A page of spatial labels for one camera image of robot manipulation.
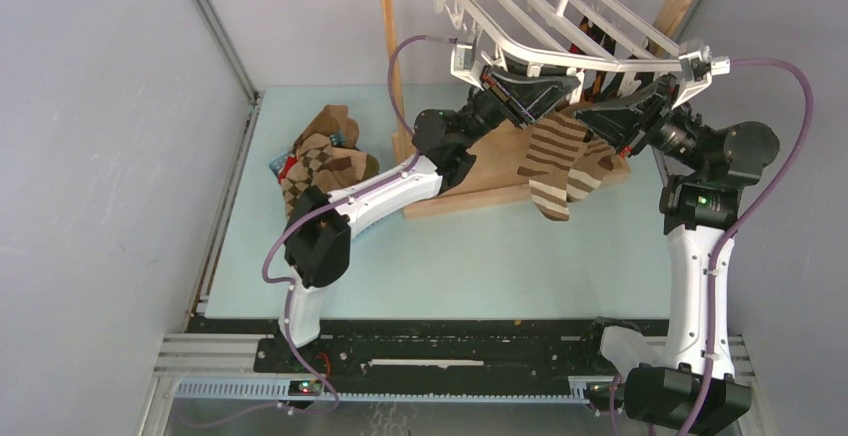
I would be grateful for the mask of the brown striped sock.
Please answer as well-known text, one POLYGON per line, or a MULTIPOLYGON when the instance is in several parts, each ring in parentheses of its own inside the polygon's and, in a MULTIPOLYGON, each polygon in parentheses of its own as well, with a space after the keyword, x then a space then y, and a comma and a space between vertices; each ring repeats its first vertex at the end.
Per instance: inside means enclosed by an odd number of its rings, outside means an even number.
POLYGON ((587 128, 570 112, 553 112, 530 128, 529 146, 517 174, 528 179, 530 198, 548 220, 570 219, 567 178, 583 155, 587 128))
POLYGON ((594 136, 568 172, 566 201, 576 203, 587 198, 621 163, 614 148, 594 136))

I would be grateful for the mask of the white plastic clip hanger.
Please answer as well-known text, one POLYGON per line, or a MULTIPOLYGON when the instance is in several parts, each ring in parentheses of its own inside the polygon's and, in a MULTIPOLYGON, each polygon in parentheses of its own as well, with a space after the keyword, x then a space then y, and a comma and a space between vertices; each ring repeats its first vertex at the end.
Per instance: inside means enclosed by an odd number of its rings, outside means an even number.
POLYGON ((679 46, 619 0, 434 0, 458 31, 476 42, 483 64, 540 76, 587 72, 681 73, 679 46))

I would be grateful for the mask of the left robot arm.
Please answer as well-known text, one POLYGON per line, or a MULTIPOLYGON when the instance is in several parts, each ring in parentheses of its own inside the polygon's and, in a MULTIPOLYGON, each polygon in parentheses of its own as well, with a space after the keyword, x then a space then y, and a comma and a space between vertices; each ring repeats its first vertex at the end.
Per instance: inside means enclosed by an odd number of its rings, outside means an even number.
POLYGON ((348 269, 352 240, 384 217, 459 186, 476 162, 470 149, 504 122, 524 129, 582 86, 559 71, 526 76, 499 67, 482 70, 459 110, 427 109, 415 118, 415 153, 398 166, 349 188, 307 189, 281 239, 292 270, 279 326, 277 358, 292 372, 316 359, 326 289, 348 269))

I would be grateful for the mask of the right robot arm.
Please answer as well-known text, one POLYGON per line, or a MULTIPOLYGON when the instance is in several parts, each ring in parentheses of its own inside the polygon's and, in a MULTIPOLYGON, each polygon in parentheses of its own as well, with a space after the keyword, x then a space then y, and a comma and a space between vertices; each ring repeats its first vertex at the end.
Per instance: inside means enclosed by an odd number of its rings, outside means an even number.
POLYGON ((630 96, 574 111, 618 154, 651 148, 688 168, 668 178, 659 203, 672 268, 664 346, 654 349, 637 330, 611 325, 583 344, 581 358, 596 374, 616 369, 611 403, 629 418, 683 435, 716 435, 752 404, 729 349, 728 266, 742 192, 760 181, 780 142, 756 121, 711 128, 677 94, 666 75, 630 96))

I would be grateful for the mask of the black sock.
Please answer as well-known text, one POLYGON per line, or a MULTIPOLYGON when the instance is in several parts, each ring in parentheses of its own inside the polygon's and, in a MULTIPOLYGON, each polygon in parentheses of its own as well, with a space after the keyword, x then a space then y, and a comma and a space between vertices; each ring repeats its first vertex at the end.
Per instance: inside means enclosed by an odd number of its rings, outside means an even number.
POLYGON ((617 73, 610 83, 611 98, 630 96, 650 85, 658 76, 656 72, 623 72, 617 73))

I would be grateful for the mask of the blue plastic basket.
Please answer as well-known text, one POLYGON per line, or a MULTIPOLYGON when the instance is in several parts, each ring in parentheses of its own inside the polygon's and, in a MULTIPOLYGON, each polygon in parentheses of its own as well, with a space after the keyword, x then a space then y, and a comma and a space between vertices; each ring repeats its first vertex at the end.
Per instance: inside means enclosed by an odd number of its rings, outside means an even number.
POLYGON ((334 147, 319 134, 309 137, 299 148, 284 153, 269 163, 269 169, 281 186, 289 184, 330 185, 331 189, 351 186, 376 176, 380 165, 376 157, 355 147, 334 147))

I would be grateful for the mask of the plain brown sock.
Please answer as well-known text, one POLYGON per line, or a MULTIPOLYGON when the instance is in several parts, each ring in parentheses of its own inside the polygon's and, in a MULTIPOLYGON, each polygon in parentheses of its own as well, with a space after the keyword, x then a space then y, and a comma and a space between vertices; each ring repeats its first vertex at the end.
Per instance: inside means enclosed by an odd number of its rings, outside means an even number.
POLYGON ((359 124, 349 116, 347 105, 328 104, 298 136, 293 147, 299 148, 316 134, 328 137, 334 147, 353 149, 359 139, 359 124))

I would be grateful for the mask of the brown argyle sock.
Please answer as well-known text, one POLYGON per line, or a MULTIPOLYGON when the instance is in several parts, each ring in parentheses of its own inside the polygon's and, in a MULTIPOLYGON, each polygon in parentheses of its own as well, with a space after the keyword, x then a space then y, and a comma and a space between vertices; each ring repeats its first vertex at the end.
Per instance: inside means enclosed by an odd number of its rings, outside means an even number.
POLYGON ((297 200, 310 187, 324 193, 361 183, 379 173, 376 157, 359 149, 336 147, 330 137, 313 134, 287 157, 278 182, 290 216, 297 200))

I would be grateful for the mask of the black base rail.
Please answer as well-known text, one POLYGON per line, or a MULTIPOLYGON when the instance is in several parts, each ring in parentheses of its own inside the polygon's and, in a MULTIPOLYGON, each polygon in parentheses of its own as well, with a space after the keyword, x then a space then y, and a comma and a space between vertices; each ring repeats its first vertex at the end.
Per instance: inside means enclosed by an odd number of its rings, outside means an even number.
POLYGON ((565 397, 579 377, 605 379, 604 320, 324 320, 292 353, 282 333, 261 339, 253 369, 306 375, 341 395, 565 397))

